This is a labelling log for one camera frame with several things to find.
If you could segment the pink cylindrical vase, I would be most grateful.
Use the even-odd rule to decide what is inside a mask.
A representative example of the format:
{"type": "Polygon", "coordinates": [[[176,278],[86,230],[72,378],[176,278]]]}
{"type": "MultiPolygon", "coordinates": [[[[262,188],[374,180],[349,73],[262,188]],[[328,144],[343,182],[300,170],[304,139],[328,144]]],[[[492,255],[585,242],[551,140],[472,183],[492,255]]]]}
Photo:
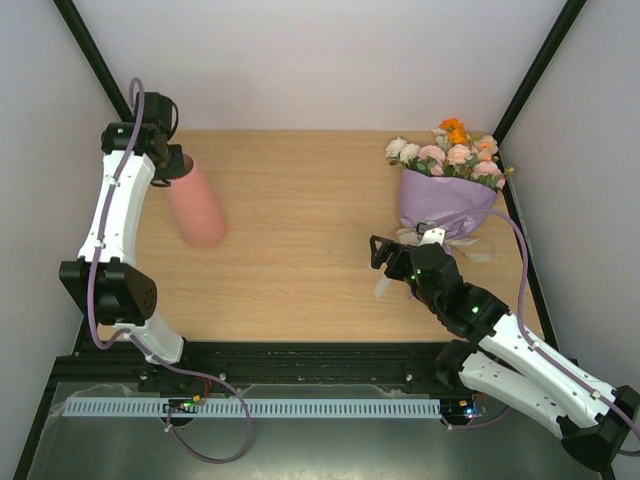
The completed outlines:
{"type": "Polygon", "coordinates": [[[227,231],[223,208],[197,161],[184,154],[187,173],[171,181],[166,197],[182,238],[195,248],[212,248],[227,231]]]}

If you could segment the cream ribbon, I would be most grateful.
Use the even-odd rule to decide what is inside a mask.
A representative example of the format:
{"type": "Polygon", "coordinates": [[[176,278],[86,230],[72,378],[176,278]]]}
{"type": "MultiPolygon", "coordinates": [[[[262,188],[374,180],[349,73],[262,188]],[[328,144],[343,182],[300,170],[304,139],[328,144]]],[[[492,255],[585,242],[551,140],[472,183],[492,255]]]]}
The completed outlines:
{"type": "MultiPolygon", "coordinates": [[[[400,244],[418,246],[415,229],[401,228],[396,232],[396,237],[400,244]]],[[[447,252],[457,249],[473,262],[487,262],[496,253],[495,246],[490,240],[474,236],[467,236],[462,239],[445,238],[442,246],[447,252]]]]}

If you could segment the purple flower bouquet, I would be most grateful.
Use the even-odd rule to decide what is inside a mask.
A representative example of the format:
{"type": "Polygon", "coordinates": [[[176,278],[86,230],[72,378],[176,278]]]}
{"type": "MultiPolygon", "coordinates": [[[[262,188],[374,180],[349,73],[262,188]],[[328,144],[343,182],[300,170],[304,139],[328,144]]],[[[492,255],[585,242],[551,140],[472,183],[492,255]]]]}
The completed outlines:
{"type": "Polygon", "coordinates": [[[422,230],[439,222],[445,245],[473,244],[472,233],[514,169],[499,164],[499,145],[492,135],[469,133],[455,117],[443,120],[431,134],[429,144],[397,137],[385,149],[388,163],[402,168],[397,238],[416,246],[422,230]]]}

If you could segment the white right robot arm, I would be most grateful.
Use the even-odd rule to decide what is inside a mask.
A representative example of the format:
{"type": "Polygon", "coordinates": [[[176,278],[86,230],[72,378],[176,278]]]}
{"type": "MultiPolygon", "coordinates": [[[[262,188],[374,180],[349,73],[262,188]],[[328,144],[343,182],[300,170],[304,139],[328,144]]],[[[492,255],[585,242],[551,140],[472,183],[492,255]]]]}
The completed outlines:
{"type": "Polygon", "coordinates": [[[636,426],[638,392],[585,372],[495,295],[464,281],[442,234],[435,229],[416,246],[370,239],[372,268],[406,283],[456,337],[437,359],[438,384],[489,394],[544,426],[581,465],[608,470],[636,426]]]}

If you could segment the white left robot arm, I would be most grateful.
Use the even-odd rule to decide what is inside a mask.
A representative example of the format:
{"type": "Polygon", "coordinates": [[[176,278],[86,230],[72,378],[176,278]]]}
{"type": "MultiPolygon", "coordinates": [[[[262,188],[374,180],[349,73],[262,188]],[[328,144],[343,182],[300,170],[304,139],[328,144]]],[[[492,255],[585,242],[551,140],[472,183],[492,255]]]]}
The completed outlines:
{"type": "Polygon", "coordinates": [[[204,237],[166,230],[148,196],[153,164],[105,156],[100,196],[79,258],[149,276],[143,325],[119,323],[100,350],[131,344],[152,364],[182,366],[191,340],[376,342],[391,335],[374,296],[370,236],[394,201],[373,156],[378,140],[340,132],[203,131],[186,135],[204,237]]]}

